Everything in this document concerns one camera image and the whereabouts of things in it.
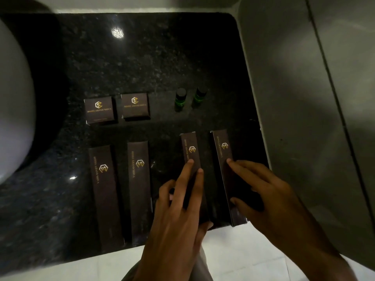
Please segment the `person's right hand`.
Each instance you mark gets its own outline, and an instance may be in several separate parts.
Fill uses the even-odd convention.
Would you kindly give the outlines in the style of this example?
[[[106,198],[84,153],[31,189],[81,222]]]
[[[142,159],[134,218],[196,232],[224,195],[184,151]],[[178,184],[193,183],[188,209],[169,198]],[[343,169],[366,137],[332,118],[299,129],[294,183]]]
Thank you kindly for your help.
[[[294,239],[327,239],[321,226],[294,193],[292,187],[265,165],[227,159],[230,168],[244,180],[263,201],[261,222],[252,223],[280,250]]]

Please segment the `person's left hand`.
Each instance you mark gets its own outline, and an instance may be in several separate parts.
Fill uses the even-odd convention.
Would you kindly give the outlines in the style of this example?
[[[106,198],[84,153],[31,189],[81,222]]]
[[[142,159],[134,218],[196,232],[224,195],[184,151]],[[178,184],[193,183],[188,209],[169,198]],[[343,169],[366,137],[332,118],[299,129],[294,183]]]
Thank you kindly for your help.
[[[154,221],[140,263],[191,264],[194,266],[201,244],[197,244],[199,211],[204,190],[204,171],[199,168],[186,210],[171,208],[176,181],[159,188]]]

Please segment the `long brown box gold logo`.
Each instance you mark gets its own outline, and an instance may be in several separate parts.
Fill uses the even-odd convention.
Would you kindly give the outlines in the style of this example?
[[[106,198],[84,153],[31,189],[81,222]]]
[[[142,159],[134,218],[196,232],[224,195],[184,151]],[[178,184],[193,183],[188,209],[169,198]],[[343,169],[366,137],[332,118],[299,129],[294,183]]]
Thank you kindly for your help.
[[[216,130],[210,132],[212,139],[212,153],[216,181],[218,183],[219,195],[225,213],[225,221],[232,227],[247,223],[243,216],[231,202],[235,194],[235,174],[227,163],[227,159],[232,160],[232,150],[227,130]]]
[[[183,207],[186,209],[188,207],[191,192],[196,179],[196,172],[201,168],[198,141],[196,137],[196,132],[183,133],[180,135],[182,150],[184,154],[185,163],[190,159],[194,160],[194,165],[190,173],[189,182],[186,189],[186,194],[184,198]],[[203,197],[201,201],[200,211],[199,211],[199,224],[210,221],[209,210],[207,206],[207,200],[205,196],[205,191],[203,191]]]
[[[153,222],[148,141],[128,142],[132,245],[144,245]]]
[[[88,150],[96,217],[102,252],[124,246],[117,179],[110,145]]]

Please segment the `person's right forearm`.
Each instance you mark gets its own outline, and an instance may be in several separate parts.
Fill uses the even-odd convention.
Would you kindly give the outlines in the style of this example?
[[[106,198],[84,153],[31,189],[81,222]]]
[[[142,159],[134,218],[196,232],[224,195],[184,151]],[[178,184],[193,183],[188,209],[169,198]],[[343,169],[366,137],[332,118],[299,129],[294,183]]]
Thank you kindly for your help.
[[[358,281],[348,262],[324,239],[294,239],[284,253],[309,281]]]

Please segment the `person's left forearm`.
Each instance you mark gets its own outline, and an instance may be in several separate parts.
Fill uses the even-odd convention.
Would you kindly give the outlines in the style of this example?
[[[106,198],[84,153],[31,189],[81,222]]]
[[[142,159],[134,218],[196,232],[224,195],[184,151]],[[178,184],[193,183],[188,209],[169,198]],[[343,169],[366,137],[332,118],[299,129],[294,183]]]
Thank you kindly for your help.
[[[191,264],[140,263],[132,281],[188,281]]]

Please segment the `small dark bottle green band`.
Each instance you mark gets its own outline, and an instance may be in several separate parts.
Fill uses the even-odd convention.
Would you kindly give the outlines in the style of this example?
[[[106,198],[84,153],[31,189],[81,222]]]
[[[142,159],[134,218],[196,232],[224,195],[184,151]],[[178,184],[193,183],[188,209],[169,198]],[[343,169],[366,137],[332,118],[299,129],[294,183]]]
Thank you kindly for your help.
[[[196,88],[196,91],[195,91],[195,94],[194,94],[194,97],[193,97],[193,101],[192,101],[192,104],[191,104],[191,107],[193,109],[199,108],[202,105],[202,103],[203,103],[203,101],[204,101],[204,99],[207,95],[207,92],[208,92],[208,90],[205,89],[205,88]]]
[[[178,88],[175,93],[175,111],[181,112],[186,101],[187,91],[184,88]]]

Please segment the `small square brown box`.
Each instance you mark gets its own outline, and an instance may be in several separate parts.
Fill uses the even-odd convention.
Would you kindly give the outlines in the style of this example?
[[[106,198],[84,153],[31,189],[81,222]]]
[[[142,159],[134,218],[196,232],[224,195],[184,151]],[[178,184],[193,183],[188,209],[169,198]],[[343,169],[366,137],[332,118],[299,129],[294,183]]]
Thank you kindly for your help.
[[[126,121],[150,120],[148,94],[121,94],[121,117]]]
[[[110,124],[117,121],[115,100],[111,96],[84,99],[87,125]]]

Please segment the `white sink basin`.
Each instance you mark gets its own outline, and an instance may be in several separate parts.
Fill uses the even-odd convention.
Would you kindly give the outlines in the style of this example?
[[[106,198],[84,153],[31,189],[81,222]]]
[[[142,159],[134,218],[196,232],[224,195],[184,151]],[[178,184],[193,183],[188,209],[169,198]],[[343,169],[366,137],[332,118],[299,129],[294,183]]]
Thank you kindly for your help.
[[[27,58],[0,19],[0,185],[26,159],[35,136],[36,101]]]

